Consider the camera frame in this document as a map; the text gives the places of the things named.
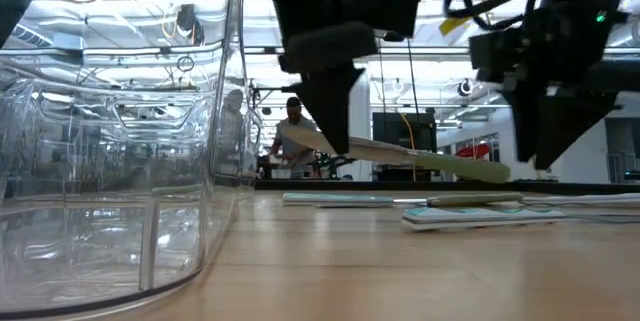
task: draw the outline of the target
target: ceiling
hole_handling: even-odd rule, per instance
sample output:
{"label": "ceiling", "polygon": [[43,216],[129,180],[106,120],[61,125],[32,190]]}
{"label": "ceiling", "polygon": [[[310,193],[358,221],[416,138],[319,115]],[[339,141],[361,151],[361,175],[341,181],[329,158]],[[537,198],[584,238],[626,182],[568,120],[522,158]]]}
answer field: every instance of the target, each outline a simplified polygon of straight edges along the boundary
{"label": "ceiling", "polygon": [[[371,82],[372,109],[381,109],[384,90],[388,109],[411,112],[411,107],[405,106],[414,104],[414,86],[420,105],[449,105],[439,111],[441,120],[452,116],[482,120],[482,116],[490,112],[488,108],[470,112],[470,108],[450,106],[500,102],[492,99],[495,94],[489,85],[476,85],[471,98],[458,95],[457,85],[475,77],[465,56],[465,47],[468,38],[480,31],[468,24],[442,36],[439,31],[443,21],[442,1],[420,3],[415,36],[410,41],[415,56],[411,62],[408,43],[385,42],[381,45],[382,56],[358,60],[358,64],[367,69],[364,82]],[[494,9],[487,17],[497,21],[515,16],[524,10],[525,2],[513,0]],[[33,0],[0,53],[11,55],[12,62],[26,65],[32,61],[23,57],[25,50],[51,50],[39,61],[41,71],[47,75],[67,81],[82,79],[86,81],[85,86],[117,84],[137,89],[160,87],[166,85],[168,79],[175,83],[175,76],[180,74],[177,59],[189,53],[197,67],[185,76],[188,78],[185,81],[199,90],[209,90],[209,81],[216,77],[219,68],[227,3],[228,0]],[[204,31],[204,46],[193,46],[189,35],[175,28],[177,11],[185,4],[195,5],[196,17]],[[640,14],[640,0],[623,0],[621,8]],[[281,45],[271,0],[244,0],[243,13],[249,79],[259,87],[295,82],[295,76],[279,70],[274,55],[263,52],[265,48]],[[635,48],[639,44],[639,23],[635,19],[614,30],[609,40],[610,47]],[[56,54],[57,48],[82,51],[82,63],[70,63],[64,55]],[[123,60],[118,55],[127,55],[127,58]],[[265,130],[271,128],[272,119],[275,122],[284,118],[281,105],[287,96],[273,92],[262,100],[261,106],[269,106],[273,111],[264,117]]]}

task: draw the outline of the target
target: desk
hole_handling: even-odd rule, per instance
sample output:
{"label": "desk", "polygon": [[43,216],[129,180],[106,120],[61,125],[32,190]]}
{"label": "desk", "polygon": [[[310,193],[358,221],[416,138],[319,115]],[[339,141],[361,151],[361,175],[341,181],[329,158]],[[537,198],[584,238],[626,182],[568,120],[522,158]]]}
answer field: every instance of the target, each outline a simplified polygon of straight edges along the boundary
{"label": "desk", "polygon": [[415,234],[399,210],[283,207],[281,195],[240,203],[208,273],[109,320],[640,320],[640,225]]}

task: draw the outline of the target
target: white wall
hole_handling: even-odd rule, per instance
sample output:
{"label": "white wall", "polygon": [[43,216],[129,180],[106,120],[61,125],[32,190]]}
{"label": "white wall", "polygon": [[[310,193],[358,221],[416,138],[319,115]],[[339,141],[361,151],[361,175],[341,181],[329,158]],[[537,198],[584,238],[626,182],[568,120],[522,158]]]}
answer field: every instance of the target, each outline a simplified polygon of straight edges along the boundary
{"label": "white wall", "polygon": [[[463,127],[438,132],[438,147],[497,133],[500,142],[500,162],[511,168],[511,180],[537,178],[531,164],[517,161],[511,110],[498,109],[490,116],[488,122],[465,123]],[[557,177],[560,182],[609,182],[604,120],[587,131],[551,165],[551,175]]]}
{"label": "white wall", "polygon": [[[349,97],[349,135],[371,139],[369,79],[363,75],[351,89]],[[356,161],[338,169],[338,175],[351,175],[353,181],[371,181],[371,161]]]}
{"label": "white wall", "polygon": [[640,93],[620,92],[616,104],[621,105],[622,109],[611,112],[607,118],[640,117]]}

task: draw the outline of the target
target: transparent acrylic bin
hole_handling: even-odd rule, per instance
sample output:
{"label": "transparent acrylic bin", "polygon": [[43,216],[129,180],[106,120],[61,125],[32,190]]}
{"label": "transparent acrylic bin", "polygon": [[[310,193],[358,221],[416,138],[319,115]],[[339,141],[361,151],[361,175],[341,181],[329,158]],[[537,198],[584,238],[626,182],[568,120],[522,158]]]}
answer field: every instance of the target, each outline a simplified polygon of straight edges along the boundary
{"label": "transparent acrylic bin", "polygon": [[[246,103],[241,2],[226,5],[221,42],[87,54],[100,67],[75,79],[47,71],[57,50],[0,51],[0,317],[135,302],[210,261],[253,188],[261,125]],[[159,57],[188,57],[207,76],[93,81]]]}

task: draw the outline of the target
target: clear plastic container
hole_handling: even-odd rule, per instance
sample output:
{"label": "clear plastic container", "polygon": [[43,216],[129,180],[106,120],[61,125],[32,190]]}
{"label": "clear plastic container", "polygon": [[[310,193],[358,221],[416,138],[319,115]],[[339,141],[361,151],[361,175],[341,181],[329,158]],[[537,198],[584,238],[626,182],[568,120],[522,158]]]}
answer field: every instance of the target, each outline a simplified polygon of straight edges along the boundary
{"label": "clear plastic container", "polygon": [[[73,30],[69,15],[124,15],[101,32],[77,24],[79,52],[57,36],[0,51],[0,317],[135,302],[207,264],[255,180],[241,1],[34,0],[18,27],[46,38]],[[136,26],[154,2],[168,21]],[[151,33],[191,3],[202,42],[179,34],[159,48]],[[43,10],[55,15],[33,21]],[[130,47],[96,48],[127,24]]]}

